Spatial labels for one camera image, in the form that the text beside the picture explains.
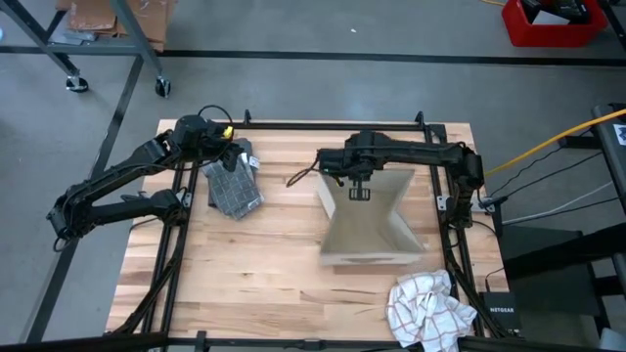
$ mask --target gray floor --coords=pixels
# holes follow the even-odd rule
[[[52,5],[24,1],[47,23]],[[433,55],[622,58],[609,31],[582,49],[520,49],[508,41],[500,8],[478,0],[181,1],[168,30],[176,49],[311,50]],[[29,44],[0,14],[2,44]],[[83,180],[112,116],[131,58],[72,58],[92,91],[63,89],[64,75],[43,56],[0,55],[0,343],[16,342],[47,275],[54,234],[44,216],[71,183]],[[494,167],[590,118],[597,104],[626,101],[626,71],[607,68],[463,66],[356,62],[165,59],[173,83],[155,95],[143,69],[112,153],[117,162],[154,136],[161,118],[219,104],[241,118],[470,122],[485,167]],[[588,155],[564,151],[529,170],[521,185]],[[487,181],[494,190],[514,170]],[[604,184],[601,159],[513,197],[505,217],[534,213]],[[124,189],[138,190],[139,183]],[[593,199],[613,197],[610,189]],[[536,221],[591,232],[623,221],[617,203]],[[112,301],[129,223],[98,229],[80,244],[46,338],[98,335]],[[600,265],[599,270],[610,268]],[[625,326],[623,298],[611,319]],[[559,314],[524,316],[534,338],[593,344],[587,321]],[[559,327],[559,334],[546,333]]]

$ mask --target cart wheel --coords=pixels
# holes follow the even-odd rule
[[[171,90],[171,85],[169,84],[169,79],[165,78],[157,78],[155,85],[155,92],[163,98],[169,97],[169,91]]]
[[[71,79],[68,78],[66,81],[66,89],[74,93],[85,93],[89,90],[89,83],[87,83],[84,78],[78,78],[78,86],[76,87]]]

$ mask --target open cardboard box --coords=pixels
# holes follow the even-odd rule
[[[163,51],[165,33],[177,0],[127,0],[135,19],[152,46]],[[68,27],[103,35],[127,35],[109,0],[57,0],[57,10],[67,11]]]

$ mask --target white towel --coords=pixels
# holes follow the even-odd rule
[[[476,310],[450,296],[445,270],[398,278],[386,315],[402,347],[421,342],[425,352],[456,352],[457,338],[471,331]]]

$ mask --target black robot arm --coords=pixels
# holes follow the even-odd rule
[[[231,127],[198,115],[181,117],[173,131],[167,130],[144,143],[102,175],[69,187],[47,219],[57,236],[66,241],[81,238],[96,226],[139,216],[155,215],[168,224],[182,221],[187,211],[171,190],[158,191],[150,198],[127,198],[99,206],[93,203],[139,177],[155,175],[179,163],[222,160],[224,167],[233,171],[243,149],[232,143],[232,137]]]
[[[398,141],[381,132],[362,131],[350,136],[343,149],[319,150],[318,158],[322,173],[352,182],[352,200],[370,199],[363,182],[388,162],[447,167],[455,189],[446,204],[446,221],[458,228],[471,227],[471,196],[484,184],[481,158],[464,143]]]

